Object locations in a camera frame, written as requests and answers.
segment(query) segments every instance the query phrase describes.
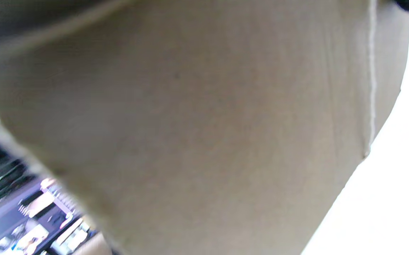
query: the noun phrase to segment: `white floor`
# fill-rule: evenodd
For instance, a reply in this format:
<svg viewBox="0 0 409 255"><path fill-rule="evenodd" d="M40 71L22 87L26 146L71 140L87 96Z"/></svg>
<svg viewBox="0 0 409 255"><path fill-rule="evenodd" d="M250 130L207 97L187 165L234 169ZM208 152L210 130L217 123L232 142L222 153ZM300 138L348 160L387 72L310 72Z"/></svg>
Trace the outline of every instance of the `white floor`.
<svg viewBox="0 0 409 255"><path fill-rule="evenodd" d="M409 255L409 58L371 149L302 255Z"/></svg>

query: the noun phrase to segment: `beige fabric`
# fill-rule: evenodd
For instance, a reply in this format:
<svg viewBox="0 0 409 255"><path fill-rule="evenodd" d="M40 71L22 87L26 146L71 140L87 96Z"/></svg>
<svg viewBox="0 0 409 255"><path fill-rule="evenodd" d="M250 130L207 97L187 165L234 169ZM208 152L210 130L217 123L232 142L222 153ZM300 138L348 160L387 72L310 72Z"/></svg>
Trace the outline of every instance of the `beige fabric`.
<svg viewBox="0 0 409 255"><path fill-rule="evenodd" d="M377 11L376 128L409 14ZM145 0L0 58L0 116L130 255L299 254L369 140L368 0Z"/></svg>
<svg viewBox="0 0 409 255"><path fill-rule="evenodd" d="M82 245L73 255L112 255L112 250L99 233Z"/></svg>

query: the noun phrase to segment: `white seam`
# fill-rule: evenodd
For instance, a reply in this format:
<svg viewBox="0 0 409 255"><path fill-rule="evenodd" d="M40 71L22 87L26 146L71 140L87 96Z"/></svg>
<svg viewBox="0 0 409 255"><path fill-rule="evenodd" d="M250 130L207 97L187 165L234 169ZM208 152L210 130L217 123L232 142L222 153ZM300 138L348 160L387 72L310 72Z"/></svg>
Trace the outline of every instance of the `white seam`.
<svg viewBox="0 0 409 255"><path fill-rule="evenodd" d="M376 22L377 22L377 0L369 0L369 35L368 35L368 61L369 61L369 79L371 85L370 91L370 140L368 151L371 149L374 137L376 135L376 62L375 62L375 44L376 44Z"/></svg>

